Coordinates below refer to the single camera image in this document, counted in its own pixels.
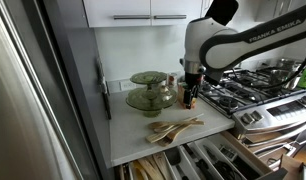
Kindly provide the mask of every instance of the electrical outlet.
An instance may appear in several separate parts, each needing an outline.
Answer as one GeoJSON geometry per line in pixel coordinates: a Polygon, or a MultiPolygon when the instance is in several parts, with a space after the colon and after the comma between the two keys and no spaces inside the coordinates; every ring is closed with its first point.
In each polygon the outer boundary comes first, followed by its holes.
{"type": "Polygon", "coordinates": [[[136,88],[136,84],[130,80],[120,81],[121,91],[127,91],[136,88]]]}

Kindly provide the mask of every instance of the gas stovetop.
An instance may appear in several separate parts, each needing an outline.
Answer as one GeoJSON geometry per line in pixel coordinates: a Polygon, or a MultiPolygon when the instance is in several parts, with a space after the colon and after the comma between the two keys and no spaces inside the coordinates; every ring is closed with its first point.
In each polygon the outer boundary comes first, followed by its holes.
{"type": "Polygon", "coordinates": [[[269,85],[268,71],[251,72],[248,70],[236,69],[226,71],[217,86],[204,83],[199,92],[199,97],[231,118],[232,114],[241,110],[268,104],[290,96],[305,93],[306,90],[295,88],[288,89],[258,89],[242,85],[252,86],[269,85]]]}

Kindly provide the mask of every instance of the stainless steel refrigerator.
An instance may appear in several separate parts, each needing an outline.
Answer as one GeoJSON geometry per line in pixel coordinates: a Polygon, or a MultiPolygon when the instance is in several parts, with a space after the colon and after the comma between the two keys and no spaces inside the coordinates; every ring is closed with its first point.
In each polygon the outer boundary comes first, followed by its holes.
{"type": "Polygon", "coordinates": [[[0,179],[113,179],[82,0],[0,0],[0,179]]]}

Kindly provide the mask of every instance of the oven control panel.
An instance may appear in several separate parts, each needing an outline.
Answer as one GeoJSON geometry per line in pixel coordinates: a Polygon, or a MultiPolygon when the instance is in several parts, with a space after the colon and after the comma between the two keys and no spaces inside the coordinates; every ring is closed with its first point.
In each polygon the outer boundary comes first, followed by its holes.
{"type": "Polygon", "coordinates": [[[306,121],[306,92],[233,114],[244,132],[261,132],[306,121]]]}

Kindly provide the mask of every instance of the oven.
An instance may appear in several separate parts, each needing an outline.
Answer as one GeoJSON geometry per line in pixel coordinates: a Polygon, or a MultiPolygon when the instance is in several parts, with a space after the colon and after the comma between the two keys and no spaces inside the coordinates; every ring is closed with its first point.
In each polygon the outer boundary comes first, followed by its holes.
{"type": "Polygon", "coordinates": [[[306,90],[269,85],[268,71],[226,71],[219,85],[201,85],[199,97],[236,123],[231,133],[272,169],[281,154],[306,142],[306,90]]]}

